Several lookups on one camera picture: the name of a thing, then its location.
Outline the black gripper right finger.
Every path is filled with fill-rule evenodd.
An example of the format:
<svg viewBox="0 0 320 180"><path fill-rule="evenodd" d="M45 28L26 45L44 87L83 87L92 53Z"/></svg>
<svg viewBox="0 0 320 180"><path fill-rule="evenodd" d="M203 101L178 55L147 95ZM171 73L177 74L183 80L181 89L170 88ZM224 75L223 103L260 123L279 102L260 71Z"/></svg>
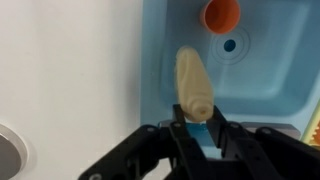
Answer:
<svg viewBox="0 0 320 180"><path fill-rule="evenodd" d="M254 133L227 121L217 106L206 122L221 160L210 160L216 180L320 180L320 151L262 126Z"/></svg>

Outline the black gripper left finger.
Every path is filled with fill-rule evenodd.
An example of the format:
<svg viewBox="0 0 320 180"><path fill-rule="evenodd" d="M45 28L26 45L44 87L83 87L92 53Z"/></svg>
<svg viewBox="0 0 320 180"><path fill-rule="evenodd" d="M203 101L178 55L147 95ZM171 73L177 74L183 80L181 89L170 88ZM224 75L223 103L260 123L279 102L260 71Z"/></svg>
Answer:
<svg viewBox="0 0 320 180"><path fill-rule="evenodd" d="M168 180L209 180L209 164L186 127L180 105L165 127L143 125L86 169L78 180L142 180L161 159L169 159Z"/></svg>

